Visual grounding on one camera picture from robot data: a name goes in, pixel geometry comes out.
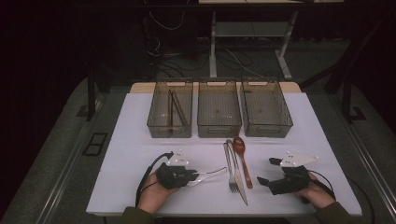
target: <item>sleeve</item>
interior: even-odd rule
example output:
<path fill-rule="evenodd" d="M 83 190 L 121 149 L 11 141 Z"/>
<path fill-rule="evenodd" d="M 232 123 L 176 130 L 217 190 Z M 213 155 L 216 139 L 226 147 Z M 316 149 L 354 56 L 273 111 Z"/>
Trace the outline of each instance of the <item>sleeve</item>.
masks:
<path fill-rule="evenodd" d="M 126 207 L 120 218 L 120 224 L 151 224 L 154 216 L 135 207 Z"/>
<path fill-rule="evenodd" d="M 315 217 L 320 224 L 358 224 L 357 218 L 352 217 L 340 203 L 332 203 L 317 211 Z"/>

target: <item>floor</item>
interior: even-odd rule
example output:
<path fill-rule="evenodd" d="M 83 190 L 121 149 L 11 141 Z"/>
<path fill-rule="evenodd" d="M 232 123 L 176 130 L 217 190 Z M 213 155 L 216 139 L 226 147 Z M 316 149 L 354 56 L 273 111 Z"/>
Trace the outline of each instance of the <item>floor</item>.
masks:
<path fill-rule="evenodd" d="M 164 60 L 158 65 L 156 77 L 208 77 L 208 40 L 199 39 L 199 43 L 196 58 L 186 58 L 177 52 L 167 51 Z M 218 77 L 253 74 L 282 80 L 281 68 L 274 54 L 280 44 L 279 39 L 267 38 L 219 39 Z M 331 66 L 342 57 L 348 44 L 345 40 L 292 41 L 285 55 L 292 81 L 301 83 Z M 352 91 L 352 105 L 361 109 L 366 120 L 347 123 L 340 113 L 341 92 L 326 94 L 323 90 L 326 81 L 327 78 L 323 78 L 302 91 L 308 94 L 333 152 L 361 204 L 362 223 L 373 223 L 373 219 L 375 223 L 395 223 L 395 214 L 389 209 L 395 204 L 390 189 L 396 189 L 391 169 L 396 161 L 396 137 L 356 88 Z M 2 224 L 117 223 L 117 217 L 104 219 L 87 214 L 85 209 L 129 89 L 115 86 L 110 92 L 98 91 L 97 112 L 91 121 L 86 121 L 86 80 L 76 87 L 8 208 Z M 82 151 L 93 133 L 107 133 L 102 152 L 98 156 L 84 156 Z M 317 223 L 313 217 L 288 217 L 287 220 L 292 224 Z M 171 221 L 169 218 L 163 219 L 163 223 Z M 262 218 L 188 221 L 269 223 L 269 220 Z"/>

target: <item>transparent storage container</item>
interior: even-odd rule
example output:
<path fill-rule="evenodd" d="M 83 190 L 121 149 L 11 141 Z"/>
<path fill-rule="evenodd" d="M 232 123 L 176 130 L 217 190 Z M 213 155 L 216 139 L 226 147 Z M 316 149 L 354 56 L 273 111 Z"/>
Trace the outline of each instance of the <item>transparent storage container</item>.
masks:
<path fill-rule="evenodd" d="M 148 129 L 153 138 L 190 138 L 192 78 L 162 78 L 156 82 Z"/>
<path fill-rule="evenodd" d="M 246 136 L 286 137 L 293 122 L 275 78 L 243 77 L 240 98 Z"/>
<path fill-rule="evenodd" d="M 197 122 L 201 138 L 238 136 L 242 120 L 235 79 L 200 79 Z"/>

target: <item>human hand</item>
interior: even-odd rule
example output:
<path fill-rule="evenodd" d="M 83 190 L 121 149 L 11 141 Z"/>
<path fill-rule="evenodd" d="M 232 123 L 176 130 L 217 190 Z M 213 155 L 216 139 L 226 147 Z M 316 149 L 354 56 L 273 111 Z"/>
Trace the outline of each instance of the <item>human hand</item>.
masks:
<path fill-rule="evenodd" d="M 166 199 L 179 189 L 166 189 L 158 182 L 155 173 L 148 176 L 140 195 L 138 208 L 154 214 L 165 203 Z"/>
<path fill-rule="evenodd" d="M 317 180 L 317 178 L 309 173 L 311 179 Z M 335 199 L 330 196 L 323 188 L 312 183 L 308 184 L 308 188 L 302 189 L 295 193 L 296 196 L 305 197 L 309 202 L 311 202 L 317 209 L 322 209 L 335 203 Z"/>

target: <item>dark background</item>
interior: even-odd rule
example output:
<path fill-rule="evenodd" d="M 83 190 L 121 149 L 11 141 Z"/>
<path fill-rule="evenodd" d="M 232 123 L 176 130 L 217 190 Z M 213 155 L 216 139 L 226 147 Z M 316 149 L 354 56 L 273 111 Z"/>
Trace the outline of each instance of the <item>dark background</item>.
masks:
<path fill-rule="evenodd" d="M 346 1 L 346 4 L 356 2 L 374 3 L 375 7 L 302 11 L 293 38 L 350 39 L 356 44 L 351 44 L 346 52 L 347 64 L 361 47 L 362 38 L 386 15 L 392 1 Z M 152 76 L 145 44 L 150 32 L 161 35 L 170 47 L 185 43 L 182 48 L 191 55 L 195 51 L 194 38 L 208 33 L 205 27 L 197 24 L 193 13 L 186 17 L 189 26 L 174 34 L 147 26 L 143 20 L 145 12 L 109 10 L 105 14 L 81 14 L 64 0 L 7 1 L 1 11 L 0 217 L 6 212 L 68 97 L 90 70 L 95 71 L 101 91 L 108 91 L 111 86 L 131 85 Z M 200 21 L 210 21 L 210 13 L 199 13 L 202 13 Z M 274 17 L 282 16 L 274 12 Z M 241 20 L 246 15 L 236 17 Z M 341 79 L 346 75 L 353 77 L 354 84 L 396 133 L 395 27 L 393 9 L 364 45 L 350 73 L 343 73 L 344 64 L 337 74 Z M 134 77 L 133 73 L 142 76 Z"/>

